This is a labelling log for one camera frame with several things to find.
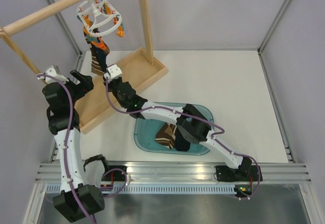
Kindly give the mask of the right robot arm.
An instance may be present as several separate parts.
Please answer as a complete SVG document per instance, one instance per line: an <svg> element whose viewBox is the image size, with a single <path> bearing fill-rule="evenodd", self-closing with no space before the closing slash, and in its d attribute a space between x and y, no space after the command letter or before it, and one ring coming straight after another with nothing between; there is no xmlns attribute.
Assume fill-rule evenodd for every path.
<svg viewBox="0 0 325 224"><path fill-rule="evenodd" d="M175 125L187 142L202 144L219 152L234 178L244 180L250 175L254 162L252 157L231 149L220 140L218 136L224 133L224 129L208 121L194 105L171 107L151 102L137 95L132 86L121 78L106 81L105 86L106 92L111 92L124 109L122 111L114 108L117 112L135 119L159 120Z"/></svg>

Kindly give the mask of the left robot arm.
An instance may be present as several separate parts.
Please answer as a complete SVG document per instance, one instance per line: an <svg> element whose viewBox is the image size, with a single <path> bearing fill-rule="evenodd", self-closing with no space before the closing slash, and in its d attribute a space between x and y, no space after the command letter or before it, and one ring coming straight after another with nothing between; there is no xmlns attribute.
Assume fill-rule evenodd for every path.
<svg viewBox="0 0 325 224"><path fill-rule="evenodd" d="M60 194L53 198L53 205L70 223L84 218L96 223L95 214L105 208L101 181L109 179L111 168L101 154L82 160L80 118L74 106L94 85L90 76L76 70L71 75L79 80L78 84L62 75L57 66L50 66L37 75L46 82L42 93L49 105L48 127L60 163Z"/></svg>

